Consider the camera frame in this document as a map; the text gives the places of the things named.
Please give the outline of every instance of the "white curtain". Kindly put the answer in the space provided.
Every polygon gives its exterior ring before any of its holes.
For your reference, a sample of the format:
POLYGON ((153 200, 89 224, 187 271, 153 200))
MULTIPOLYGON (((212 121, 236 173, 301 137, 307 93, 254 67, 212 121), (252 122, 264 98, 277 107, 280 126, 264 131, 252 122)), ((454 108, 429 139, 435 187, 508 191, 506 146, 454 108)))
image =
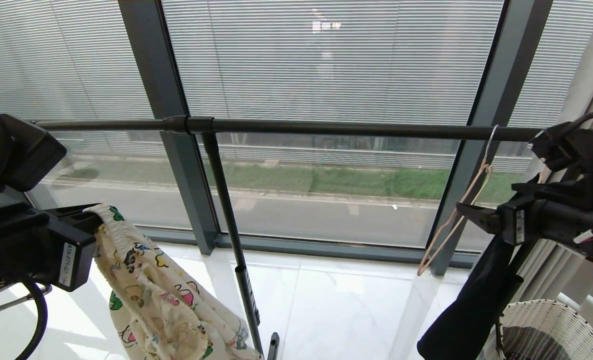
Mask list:
MULTIPOLYGON (((559 123, 574 120, 592 111, 593 34, 568 90, 559 123)), ((541 169, 543 164, 536 160, 530 164, 527 174, 533 176, 541 169)), ((561 176, 561 173, 555 173, 549 180, 556 182, 561 176)), ((519 274, 523 276, 524 283, 516 292, 514 301, 555 299, 559 293, 564 292, 573 301, 581 304, 588 295, 593 296, 593 263, 554 241, 539 240, 519 274)))

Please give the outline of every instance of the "green grass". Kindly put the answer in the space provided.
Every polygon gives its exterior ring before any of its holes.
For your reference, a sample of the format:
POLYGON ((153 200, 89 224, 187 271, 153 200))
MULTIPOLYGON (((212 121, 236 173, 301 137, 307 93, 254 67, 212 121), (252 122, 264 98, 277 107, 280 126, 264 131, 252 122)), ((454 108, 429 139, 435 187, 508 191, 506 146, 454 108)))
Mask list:
MULTIPOLYGON (((214 176, 206 165, 208 182, 214 176)), ((290 166, 267 167, 260 164, 223 164, 228 186, 259 191, 287 191, 342 196, 376 196, 439 200, 443 195, 449 170, 400 168, 363 170, 342 167, 290 166)), ((174 184, 167 162, 105 161, 77 169, 70 178, 174 184)), ((520 182, 521 174, 494 173, 479 197, 480 203, 503 203, 512 196, 510 185, 520 182)))

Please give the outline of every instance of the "road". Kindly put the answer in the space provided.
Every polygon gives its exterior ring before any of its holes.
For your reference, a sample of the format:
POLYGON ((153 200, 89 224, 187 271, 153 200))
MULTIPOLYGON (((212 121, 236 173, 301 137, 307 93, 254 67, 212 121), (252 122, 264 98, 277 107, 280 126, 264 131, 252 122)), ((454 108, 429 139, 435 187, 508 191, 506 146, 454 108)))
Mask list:
MULTIPOLYGON (((108 203, 136 224, 190 226, 177 189, 130 186, 90 182, 76 186, 52 184, 49 189, 59 207, 108 203)), ((230 197, 241 233, 395 246, 424 247, 437 210, 431 202, 386 203, 239 191, 233 191, 230 197)), ((219 223, 225 230, 223 210, 218 201, 215 203, 219 223)), ((459 249, 482 250, 489 239, 478 228, 468 226, 459 249)))

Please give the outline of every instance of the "cartoon print fabric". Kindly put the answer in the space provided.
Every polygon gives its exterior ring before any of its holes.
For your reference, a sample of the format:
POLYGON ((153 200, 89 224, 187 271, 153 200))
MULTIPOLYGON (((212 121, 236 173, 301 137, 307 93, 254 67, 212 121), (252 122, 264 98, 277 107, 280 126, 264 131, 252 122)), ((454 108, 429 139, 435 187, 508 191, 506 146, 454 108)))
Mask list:
POLYGON ((246 323, 104 204, 94 259, 113 291, 109 313, 130 360, 262 360, 246 323))

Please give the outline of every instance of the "white basket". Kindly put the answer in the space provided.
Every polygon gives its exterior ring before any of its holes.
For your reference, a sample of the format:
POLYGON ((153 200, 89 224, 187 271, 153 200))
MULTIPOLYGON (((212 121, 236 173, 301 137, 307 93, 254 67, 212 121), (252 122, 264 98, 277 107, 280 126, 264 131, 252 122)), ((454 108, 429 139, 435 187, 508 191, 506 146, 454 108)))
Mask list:
POLYGON ((593 360, 592 326, 559 301, 511 303, 499 325, 503 353, 517 354, 516 359, 593 360))

